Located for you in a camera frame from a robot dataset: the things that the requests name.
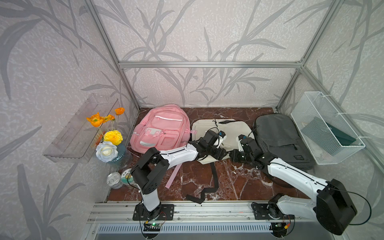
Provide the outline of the grey fabric backpack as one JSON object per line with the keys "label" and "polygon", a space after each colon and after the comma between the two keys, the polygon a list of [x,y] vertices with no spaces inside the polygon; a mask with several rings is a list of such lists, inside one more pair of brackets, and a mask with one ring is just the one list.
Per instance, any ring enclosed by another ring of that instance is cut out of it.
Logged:
{"label": "grey fabric backpack", "polygon": [[263,115],[255,120],[253,128],[263,152],[272,153],[300,170],[311,170],[315,166],[316,161],[290,117],[283,114]]}

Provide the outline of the pink backpack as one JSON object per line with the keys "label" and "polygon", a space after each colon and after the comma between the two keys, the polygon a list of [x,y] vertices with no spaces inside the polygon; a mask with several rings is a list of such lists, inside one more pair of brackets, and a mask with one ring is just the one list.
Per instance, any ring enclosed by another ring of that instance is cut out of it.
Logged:
{"label": "pink backpack", "polygon": [[142,155],[150,148],[167,151],[184,147],[190,139],[190,121],[177,105],[152,109],[135,127],[130,144]]}

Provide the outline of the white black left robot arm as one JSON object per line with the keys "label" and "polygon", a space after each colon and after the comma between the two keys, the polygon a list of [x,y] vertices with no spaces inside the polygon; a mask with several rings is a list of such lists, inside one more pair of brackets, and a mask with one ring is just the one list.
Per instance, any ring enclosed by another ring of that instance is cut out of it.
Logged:
{"label": "white black left robot arm", "polygon": [[223,131],[216,133],[208,130],[203,137],[188,142],[184,147],[167,151],[159,151],[155,147],[148,149],[131,170],[141,191],[146,211],[153,213],[160,210],[157,188],[170,168],[186,162],[204,160],[208,156],[222,160],[227,155],[227,151],[221,148],[226,137]]}

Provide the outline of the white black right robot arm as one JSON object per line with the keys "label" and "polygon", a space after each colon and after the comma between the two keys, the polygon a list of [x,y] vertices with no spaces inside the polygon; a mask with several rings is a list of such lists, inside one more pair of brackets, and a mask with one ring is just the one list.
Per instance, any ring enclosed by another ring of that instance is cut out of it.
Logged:
{"label": "white black right robot arm", "polygon": [[312,176],[269,152],[262,152],[256,140],[236,137],[238,147],[230,152],[234,162],[247,164],[268,177],[280,179],[307,196],[307,199],[276,194],[266,207],[254,205],[262,216],[280,219],[285,216],[316,220],[327,231],[342,235],[357,215],[357,209],[345,186],[333,179]]}

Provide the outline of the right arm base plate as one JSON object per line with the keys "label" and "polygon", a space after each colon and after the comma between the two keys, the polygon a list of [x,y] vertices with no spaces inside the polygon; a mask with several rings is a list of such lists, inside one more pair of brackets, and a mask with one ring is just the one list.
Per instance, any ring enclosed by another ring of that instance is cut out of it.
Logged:
{"label": "right arm base plate", "polygon": [[255,220],[281,220],[289,221],[295,218],[294,215],[284,215],[276,204],[260,204],[253,202],[251,208],[254,213]]}

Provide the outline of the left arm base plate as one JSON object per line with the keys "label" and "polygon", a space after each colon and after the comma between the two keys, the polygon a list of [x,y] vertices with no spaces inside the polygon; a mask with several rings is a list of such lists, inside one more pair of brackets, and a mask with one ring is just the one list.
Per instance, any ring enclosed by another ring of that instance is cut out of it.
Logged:
{"label": "left arm base plate", "polygon": [[160,204],[153,211],[147,210],[143,203],[135,206],[133,221],[171,221],[175,213],[175,205]]}

